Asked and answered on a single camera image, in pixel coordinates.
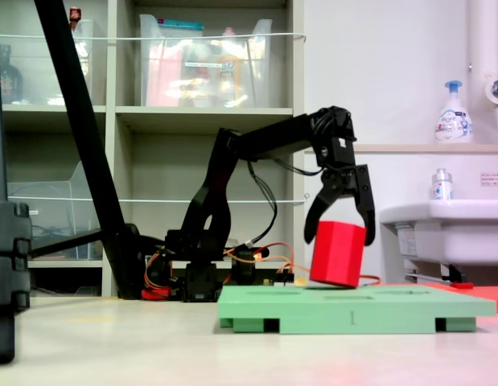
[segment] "clear plastic container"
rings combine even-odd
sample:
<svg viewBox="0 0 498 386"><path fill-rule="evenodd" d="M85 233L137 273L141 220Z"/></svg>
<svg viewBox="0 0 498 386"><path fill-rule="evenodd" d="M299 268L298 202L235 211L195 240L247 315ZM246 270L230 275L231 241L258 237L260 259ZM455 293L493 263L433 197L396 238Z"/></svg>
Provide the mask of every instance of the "clear plastic container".
<svg viewBox="0 0 498 386"><path fill-rule="evenodd" d="M140 15L143 106L271 107L270 37L163 39L156 18ZM253 34L268 34L260 20Z"/></svg>
<svg viewBox="0 0 498 386"><path fill-rule="evenodd" d="M69 181L8 183L7 190L10 201L29 206L33 248L99 228L80 162ZM46 258L96 260L101 258L101 254L100 243L92 243L54 253Z"/></svg>
<svg viewBox="0 0 498 386"><path fill-rule="evenodd" d="M92 103L104 105L107 42L86 39L91 37L105 37L105 35L93 20L79 21L74 32L74 40L80 66ZM10 46L10 66L18 70L21 78L21 91L8 103L64 105L45 39L0 37L0 45Z"/></svg>

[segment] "red mat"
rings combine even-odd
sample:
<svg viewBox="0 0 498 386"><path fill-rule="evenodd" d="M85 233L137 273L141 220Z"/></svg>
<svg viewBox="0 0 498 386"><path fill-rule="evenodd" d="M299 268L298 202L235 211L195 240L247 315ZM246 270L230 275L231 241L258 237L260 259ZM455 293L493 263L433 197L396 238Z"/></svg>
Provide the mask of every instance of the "red mat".
<svg viewBox="0 0 498 386"><path fill-rule="evenodd" d="M422 283L422 284L392 284L392 285L426 285L428 287L437 288L440 290L456 292L457 294L474 296L476 298L493 300L497 303L498 312L498 286L495 287L474 287L471 289L458 289L448 285L439 283Z"/></svg>

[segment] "green foam board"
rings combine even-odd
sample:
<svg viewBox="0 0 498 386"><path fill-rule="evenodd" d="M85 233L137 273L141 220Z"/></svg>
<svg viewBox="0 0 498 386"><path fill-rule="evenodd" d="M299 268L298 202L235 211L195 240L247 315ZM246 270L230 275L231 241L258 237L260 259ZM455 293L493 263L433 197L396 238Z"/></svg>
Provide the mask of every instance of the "green foam board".
<svg viewBox="0 0 498 386"><path fill-rule="evenodd" d="M220 327L281 334L415 334L475 331L494 301L429 287L225 286Z"/></svg>

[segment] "sink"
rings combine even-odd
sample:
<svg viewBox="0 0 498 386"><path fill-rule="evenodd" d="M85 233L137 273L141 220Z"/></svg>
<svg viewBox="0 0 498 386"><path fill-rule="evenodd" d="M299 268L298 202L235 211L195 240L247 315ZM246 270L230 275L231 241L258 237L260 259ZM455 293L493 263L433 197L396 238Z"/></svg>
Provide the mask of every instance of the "sink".
<svg viewBox="0 0 498 386"><path fill-rule="evenodd" d="M431 200L380 213L410 260L498 265L498 199Z"/></svg>

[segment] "black stand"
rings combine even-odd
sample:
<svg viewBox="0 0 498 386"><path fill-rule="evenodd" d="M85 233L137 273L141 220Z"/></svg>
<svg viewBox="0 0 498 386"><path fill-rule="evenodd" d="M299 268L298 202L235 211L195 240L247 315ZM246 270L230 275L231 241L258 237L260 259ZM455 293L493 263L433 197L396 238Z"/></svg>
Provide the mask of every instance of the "black stand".
<svg viewBox="0 0 498 386"><path fill-rule="evenodd" d="M29 306L27 254L30 249L29 209L25 204L7 202L0 95L0 363L14 358L14 316Z"/></svg>
<svg viewBox="0 0 498 386"><path fill-rule="evenodd" d="M42 256L101 240L118 296L140 299L144 255L154 253L157 245L162 244L160 240L140 236L136 227L123 219L62 0L35 0L35 4L101 229L31 251L28 207L7 202L0 92L0 363L14 358L14 316L29 306L27 256Z"/></svg>

